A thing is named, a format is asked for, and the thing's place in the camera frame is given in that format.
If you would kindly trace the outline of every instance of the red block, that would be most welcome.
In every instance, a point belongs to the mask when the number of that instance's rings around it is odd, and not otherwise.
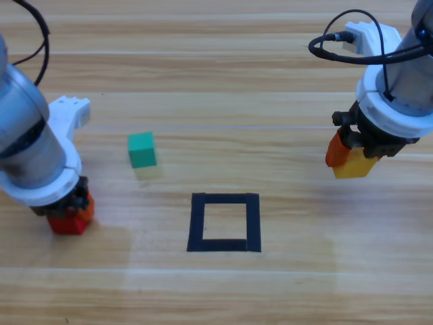
[[[65,219],[47,217],[51,229],[61,235],[81,235],[87,225],[91,223],[95,212],[95,201],[89,193],[90,205],[85,211],[70,210],[66,213]]]
[[[81,235],[87,222],[78,218],[76,213],[68,213],[65,219],[47,217],[53,232],[61,235]]]

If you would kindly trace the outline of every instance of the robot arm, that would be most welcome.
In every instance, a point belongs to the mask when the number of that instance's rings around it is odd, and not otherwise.
[[[395,28],[380,26],[385,53],[430,46],[433,0],[418,1],[412,13],[412,28],[403,40]],[[353,42],[343,43],[343,48],[369,57],[381,55],[374,23],[349,22],[346,32],[353,35]],[[381,157],[395,156],[433,130],[433,57],[387,64],[386,69],[391,96],[386,95],[383,67],[368,66],[358,83],[352,108],[332,116],[340,128],[329,144],[326,163],[337,178],[364,177]],[[358,131],[353,131],[351,125],[356,125]]]
[[[88,99],[64,96],[48,106],[32,81],[7,63],[0,35],[0,188],[47,216],[57,233],[81,234],[93,216],[72,144],[75,129],[89,118]]]

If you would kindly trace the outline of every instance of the block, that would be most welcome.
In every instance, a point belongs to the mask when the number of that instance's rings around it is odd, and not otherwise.
[[[338,167],[346,163],[350,149],[344,146],[341,142],[338,132],[329,143],[326,153],[326,165],[328,167]]]
[[[87,225],[92,222],[95,213],[95,201],[89,193],[89,206],[86,210],[66,212],[66,217],[60,219],[57,217],[47,217],[48,223],[55,234],[59,235],[81,235]]]
[[[156,151],[152,132],[131,134],[128,138],[128,149],[133,168],[156,165]]]
[[[365,158],[363,148],[353,148],[344,165],[332,167],[336,178],[365,177],[377,163],[378,158]]]
[[[53,232],[59,235],[81,235],[88,224],[73,212],[68,213],[65,219],[47,217],[47,220]]]

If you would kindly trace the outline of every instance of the white plastic bracket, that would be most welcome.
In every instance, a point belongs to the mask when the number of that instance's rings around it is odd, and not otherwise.
[[[63,96],[49,105],[48,125],[58,138],[74,139],[76,129],[90,121],[90,101]]]
[[[384,37],[385,53],[395,51],[401,43],[401,36],[397,29],[388,25],[379,25]],[[374,22],[369,24],[366,22],[359,22],[358,24],[348,22],[346,31],[354,34],[355,40],[352,43],[343,42],[343,49],[364,56],[379,56],[382,54],[379,32]]]

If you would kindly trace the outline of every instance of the cable connector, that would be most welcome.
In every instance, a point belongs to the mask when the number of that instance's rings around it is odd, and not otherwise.
[[[344,31],[344,32],[334,32],[333,35],[335,35],[336,39],[335,42],[347,42],[347,43],[353,43],[355,40],[355,36],[353,33]]]

